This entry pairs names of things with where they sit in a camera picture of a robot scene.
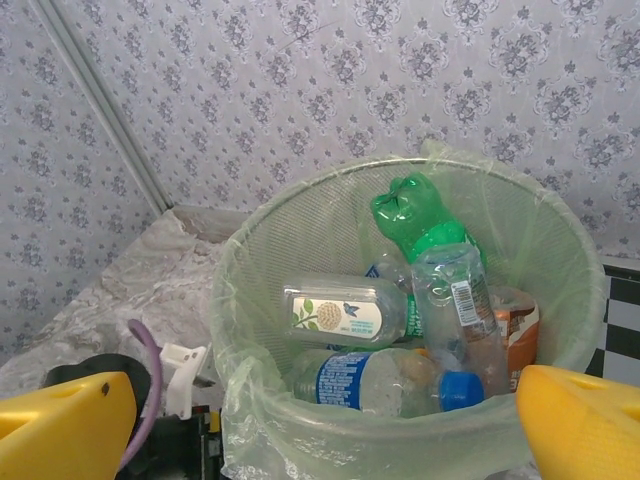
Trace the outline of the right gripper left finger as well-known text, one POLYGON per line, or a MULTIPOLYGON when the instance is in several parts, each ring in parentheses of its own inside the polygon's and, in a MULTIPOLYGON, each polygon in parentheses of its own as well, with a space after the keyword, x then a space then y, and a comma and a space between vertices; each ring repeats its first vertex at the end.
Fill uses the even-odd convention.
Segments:
POLYGON ((0 400, 0 480, 114 480, 135 421, 123 372, 0 400))

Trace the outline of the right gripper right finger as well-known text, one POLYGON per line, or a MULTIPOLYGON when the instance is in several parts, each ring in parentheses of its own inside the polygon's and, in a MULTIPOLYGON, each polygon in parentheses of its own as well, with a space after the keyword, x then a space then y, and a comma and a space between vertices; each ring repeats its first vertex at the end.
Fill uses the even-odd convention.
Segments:
POLYGON ((516 406, 542 480, 640 480, 639 387, 531 365, 516 406))

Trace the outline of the brown drink bottle white cap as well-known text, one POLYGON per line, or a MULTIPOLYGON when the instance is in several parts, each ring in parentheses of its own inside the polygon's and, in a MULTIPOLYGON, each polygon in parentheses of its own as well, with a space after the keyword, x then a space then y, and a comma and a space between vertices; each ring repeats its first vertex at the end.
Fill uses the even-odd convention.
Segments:
POLYGON ((530 294, 513 287, 491 286, 489 294, 506 349, 510 390, 515 393, 522 370, 537 358, 539 308, 530 294))

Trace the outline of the clear bottle purple red label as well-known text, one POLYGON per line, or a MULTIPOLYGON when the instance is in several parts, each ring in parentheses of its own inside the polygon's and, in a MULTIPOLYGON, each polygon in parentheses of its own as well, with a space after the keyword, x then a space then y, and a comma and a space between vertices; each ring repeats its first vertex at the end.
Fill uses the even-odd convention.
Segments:
POLYGON ((432 358, 446 370, 478 375, 487 398, 508 394, 506 351, 478 249, 468 243, 432 247, 410 269, 432 358))

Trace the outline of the blue label bottle blue cap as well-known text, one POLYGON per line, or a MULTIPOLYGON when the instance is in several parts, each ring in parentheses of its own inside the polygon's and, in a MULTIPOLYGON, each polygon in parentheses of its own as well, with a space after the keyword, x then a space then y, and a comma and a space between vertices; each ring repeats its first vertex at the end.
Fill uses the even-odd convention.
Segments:
POLYGON ((445 370, 421 350, 400 348, 308 350, 296 358, 285 383, 299 400, 381 417, 415 418, 485 399, 477 375, 445 370))

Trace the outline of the small clear bottle bird label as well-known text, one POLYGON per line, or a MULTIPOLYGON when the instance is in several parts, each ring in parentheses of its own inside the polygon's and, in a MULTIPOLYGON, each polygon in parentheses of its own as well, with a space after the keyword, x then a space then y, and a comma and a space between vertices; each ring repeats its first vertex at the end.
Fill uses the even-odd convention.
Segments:
POLYGON ((382 278, 293 277, 282 289, 282 311, 284 334, 300 341, 376 349, 421 334, 413 298, 382 278))

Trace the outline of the blue label plastic bottle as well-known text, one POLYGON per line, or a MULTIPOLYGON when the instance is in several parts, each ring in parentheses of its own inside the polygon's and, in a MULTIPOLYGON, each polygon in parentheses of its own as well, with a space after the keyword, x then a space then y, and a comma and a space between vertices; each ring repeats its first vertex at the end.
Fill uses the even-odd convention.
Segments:
POLYGON ((371 264, 365 276, 368 278, 381 278, 396 285, 402 292, 409 294, 412 291, 410 271, 405 264, 397 262, 379 262, 371 264))

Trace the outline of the green bottle with orange cap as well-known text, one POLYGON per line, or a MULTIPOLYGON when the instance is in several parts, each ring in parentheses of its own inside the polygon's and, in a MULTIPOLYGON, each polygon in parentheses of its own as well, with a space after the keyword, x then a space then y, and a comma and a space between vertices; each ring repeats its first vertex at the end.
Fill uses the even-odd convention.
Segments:
POLYGON ((468 243, 487 266, 486 255, 476 240, 422 173, 394 178, 387 193, 371 200, 370 209, 378 230, 399 248, 409 264, 433 247, 468 243))

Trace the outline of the mesh bin with green liner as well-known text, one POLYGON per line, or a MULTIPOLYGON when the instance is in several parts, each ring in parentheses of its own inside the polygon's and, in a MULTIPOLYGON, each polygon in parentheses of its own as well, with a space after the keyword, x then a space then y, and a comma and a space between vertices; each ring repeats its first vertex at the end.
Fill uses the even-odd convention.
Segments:
POLYGON ((284 384, 304 350, 284 336, 284 281, 298 272, 363 273, 388 246, 370 201, 416 171, 478 242, 490 282, 537 301, 538 362, 588 366, 607 279, 591 236, 556 192, 502 162, 430 141, 417 158, 332 169, 259 207, 214 273, 210 325, 231 480, 485 480, 530 462, 513 395, 400 419, 300 401, 284 384))

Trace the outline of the black and white chessboard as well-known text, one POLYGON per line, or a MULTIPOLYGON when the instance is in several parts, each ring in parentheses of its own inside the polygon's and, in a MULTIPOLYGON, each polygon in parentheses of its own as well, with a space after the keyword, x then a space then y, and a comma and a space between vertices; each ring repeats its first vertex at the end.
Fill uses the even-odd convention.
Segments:
POLYGON ((604 327, 586 373, 640 387, 640 260, 602 256, 604 327))

